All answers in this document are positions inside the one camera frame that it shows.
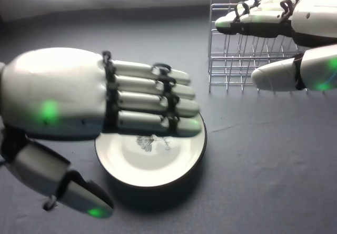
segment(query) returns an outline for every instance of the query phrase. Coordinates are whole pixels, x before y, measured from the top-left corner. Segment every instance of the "metal wire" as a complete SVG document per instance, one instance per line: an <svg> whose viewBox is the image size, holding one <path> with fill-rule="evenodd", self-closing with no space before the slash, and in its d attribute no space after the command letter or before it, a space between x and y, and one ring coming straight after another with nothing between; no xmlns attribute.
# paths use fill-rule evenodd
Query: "metal wire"
<svg viewBox="0 0 337 234"><path fill-rule="evenodd" d="M240 0L210 0L208 72L209 92L212 85L225 85L226 90L238 85L243 91L252 85L251 73L259 66L276 62L303 52L288 37L258 38L224 35L215 28L215 21L234 10Z"/></svg>

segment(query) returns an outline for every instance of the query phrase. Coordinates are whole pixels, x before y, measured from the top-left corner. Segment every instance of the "green glowing spot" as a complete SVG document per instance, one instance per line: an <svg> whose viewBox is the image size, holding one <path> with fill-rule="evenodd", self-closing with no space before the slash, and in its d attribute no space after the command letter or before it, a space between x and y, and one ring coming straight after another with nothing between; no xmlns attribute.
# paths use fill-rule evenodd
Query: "green glowing spot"
<svg viewBox="0 0 337 234"><path fill-rule="evenodd" d="M47 124L55 124L57 122L58 107L56 101L47 100L42 103L39 120Z"/></svg>
<svg viewBox="0 0 337 234"><path fill-rule="evenodd" d="M108 212L106 212L103 209L100 208L95 208L95 209L90 209L87 211L87 213L92 216L92 217L96 217L96 218L105 218L108 217L110 214Z"/></svg>
<svg viewBox="0 0 337 234"><path fill-rule="evenodd" d="M332 86L329 83L322 83L322 84L317 85L316 87L317 90L321 90L321 91L329 90L331 88Z"/></svg>
<svg viewBox="0 0 337 234"><path fill-rule="evenodd" d="M333 58L331 60L329 60L329 67L331 69L337 69L337 58Z"/></svg>

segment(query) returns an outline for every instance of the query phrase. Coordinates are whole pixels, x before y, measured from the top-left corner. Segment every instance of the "wire grid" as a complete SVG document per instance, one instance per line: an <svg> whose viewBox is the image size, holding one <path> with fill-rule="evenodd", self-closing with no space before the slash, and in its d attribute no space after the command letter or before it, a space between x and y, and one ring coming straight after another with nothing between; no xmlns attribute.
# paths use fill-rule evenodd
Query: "wire grid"
<svg viewBox="0 0 337 234"><path fill-rule="evenodd" d="M306 48L296 45L291 38L259 38L254 36L224 35L215 28L215 20L234 10L241 0L211 0L209 32L209 92L212 85L252 85L251 74L259 66L289 58Z"/></svg>

